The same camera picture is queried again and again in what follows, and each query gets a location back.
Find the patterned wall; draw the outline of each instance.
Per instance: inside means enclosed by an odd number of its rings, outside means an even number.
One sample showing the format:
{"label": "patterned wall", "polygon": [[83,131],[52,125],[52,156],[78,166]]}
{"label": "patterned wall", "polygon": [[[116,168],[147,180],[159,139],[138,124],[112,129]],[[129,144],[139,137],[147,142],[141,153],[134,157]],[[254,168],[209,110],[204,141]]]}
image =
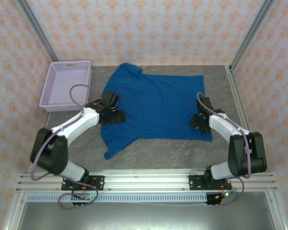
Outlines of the patterned wall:
{"label": "patterned wall", "polygon": [[288,203],[288,0],[277,0],[235,72],[249,124]]}
{"label": "patterned wall", "polygon": [[59,60],[231,64],[264,0],[29,0]]}
{"label": "patterned wall", "polygon": [[20,172],[27,172],[49,58],[15,0],[0,0],[0,230]]}

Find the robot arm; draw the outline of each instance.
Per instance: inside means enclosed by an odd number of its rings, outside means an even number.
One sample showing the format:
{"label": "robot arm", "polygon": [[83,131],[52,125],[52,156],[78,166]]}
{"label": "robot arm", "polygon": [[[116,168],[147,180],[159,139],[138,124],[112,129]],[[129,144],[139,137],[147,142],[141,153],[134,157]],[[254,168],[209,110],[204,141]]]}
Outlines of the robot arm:
{"label": "robot arm", "polygon": [[74,181],[86,183],[88,171],[68,159],[68,146],[80,134],[98,123],[107,125],[124,122],[124,111],[115,110],[118,99],[118,95],[106,92],[102,99],[88,103],[82,112],[65,123],[53,127],[51,130],[46,128],[40,129],[31,153],[31,162],[34,162],[38,151],[48,137],[59,131],[42,151],[37,165],[54,175],[61,175]]}
{"label": "robot arm", "polygon": [[[264,172],[267,164],[262,135],[258,132],[250,132],[235,123],[233,126],[233,121],[229,120],[222,110],[213,109],[209,97],[200,100],[202,103],[197,100],[199,114],[194,114],[190,126],[204,133],[209,133],[211,129],[214,129],[229,143],[228,160],[206,168],[204,175],[207,183],[248,174],[246,145],[248,145],[251,153],[251,172]],[[242,132],[248,143],[245,143]]]}

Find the blue t-shirt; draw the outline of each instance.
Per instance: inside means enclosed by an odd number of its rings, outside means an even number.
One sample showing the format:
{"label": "blue t-shirt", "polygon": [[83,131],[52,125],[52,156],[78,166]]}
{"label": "blue t-shirt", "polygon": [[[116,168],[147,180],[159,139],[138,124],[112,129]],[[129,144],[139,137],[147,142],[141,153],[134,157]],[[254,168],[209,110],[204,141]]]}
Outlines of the blue t-shirt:
{"label": "blue t-shirt", "polygon": [[121,64],[112,74],[104,91],[119,95],[119,110],[126,121],[101,129],[108,146],[105,159],[123,150],[139,138],[200,139],[203,137],[189,126],[196,106],[197,92],[205,93],[203,76],[166,76],[143,74],[142,68]]}

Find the laundry basket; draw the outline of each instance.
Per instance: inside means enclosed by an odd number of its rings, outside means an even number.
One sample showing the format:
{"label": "laundry basket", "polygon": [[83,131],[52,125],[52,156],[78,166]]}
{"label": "laundry basket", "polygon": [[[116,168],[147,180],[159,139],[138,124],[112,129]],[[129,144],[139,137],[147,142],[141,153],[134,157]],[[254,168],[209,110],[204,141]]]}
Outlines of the laundry basket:
{"label": "laundry basket", "polygon": [[[48,112],[79,110],[79,107],[72,102],[69,90],[76,84],[90,85],[91,77],[89,60],[52,62],[39,106]],[[72,96],[80,105],[85,105],[88,102],[89,92],[89,88],[78,86],[72,90]]]}

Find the black mounting plate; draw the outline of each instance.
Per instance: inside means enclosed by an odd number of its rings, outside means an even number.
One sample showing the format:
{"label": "black mounting plate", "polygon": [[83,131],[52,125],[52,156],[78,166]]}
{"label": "black mounting plate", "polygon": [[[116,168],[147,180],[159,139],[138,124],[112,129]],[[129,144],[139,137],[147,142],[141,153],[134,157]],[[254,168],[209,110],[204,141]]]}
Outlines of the black mounting plate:
{"label": "black mounting plate", "polygon": [[[94,182],[92,184],[93,187],[95,187],[98,191],[104,190],[104,184],[105,184],[105,176],[89,176],[90,182]],[[63,191],[75,191],[75,190],[82,190],[81,185],[75,184],[69,180],[66,180],[63,178],[62,182],[62,188]],[[88,187],[86,188],[86,191],[93,190],[92,188]]]}
{"label": "black mounting plate", "polygon": [[228,185],[226,179],[215,180],[211,183],[211,187],[208,187],[204,175],[189,175],[190,190],[222,190],[224,184],[224,190],[230,190],[231,184]]}

